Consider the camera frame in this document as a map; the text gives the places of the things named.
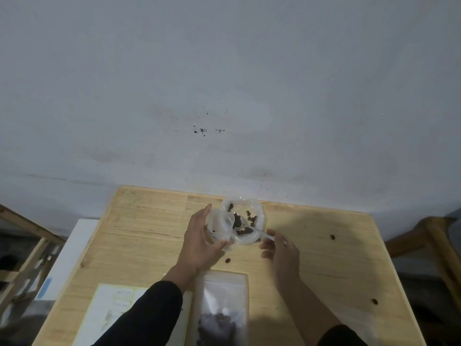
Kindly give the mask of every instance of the wooden table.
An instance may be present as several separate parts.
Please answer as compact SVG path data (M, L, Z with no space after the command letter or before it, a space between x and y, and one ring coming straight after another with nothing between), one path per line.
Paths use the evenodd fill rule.
M34 345L71 345L99 283L148 287L176 263L190 216L222 198L123 186ZM301 251L301 277L371 345L424 345L373 219L363 213L262 202L268 228ZM214 269L249 279L251 345L302 345L256 244L234 245Z

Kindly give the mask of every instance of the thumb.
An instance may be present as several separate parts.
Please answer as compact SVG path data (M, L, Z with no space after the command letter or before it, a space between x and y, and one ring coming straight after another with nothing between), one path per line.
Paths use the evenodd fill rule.
M274 243L277 249L285 248L284 237L279 232L276 232L274 235Z
M227 240L220 240L216 243L214 243L211 247L213 248L213 250L218 253L220 252L222 249L224 249L224 247L227 245Z

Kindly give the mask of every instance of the white wall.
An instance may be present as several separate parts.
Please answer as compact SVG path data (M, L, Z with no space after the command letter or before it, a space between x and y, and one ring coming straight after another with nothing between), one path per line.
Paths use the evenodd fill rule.
M461 0L0 0L0 203L68 231L130 184L406 231L461 206L460 13Z

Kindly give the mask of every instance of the black sleeve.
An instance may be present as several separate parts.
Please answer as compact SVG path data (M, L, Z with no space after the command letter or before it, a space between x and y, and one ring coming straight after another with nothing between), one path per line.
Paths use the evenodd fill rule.
M176 284L161 280L94 343L94 346L164 346L170 339L182 307Z
M366 343L347 325L337 325L322 336L317 346L366 346Z

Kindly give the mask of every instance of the right hand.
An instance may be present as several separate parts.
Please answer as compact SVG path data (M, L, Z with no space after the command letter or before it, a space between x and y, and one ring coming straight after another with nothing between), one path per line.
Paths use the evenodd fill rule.
M286 286L290 286L299 277L299 250L293 242L273 229L267 233L274 236L275 240L264 238L260 249L262 258L272 262L275 287L280 292Z

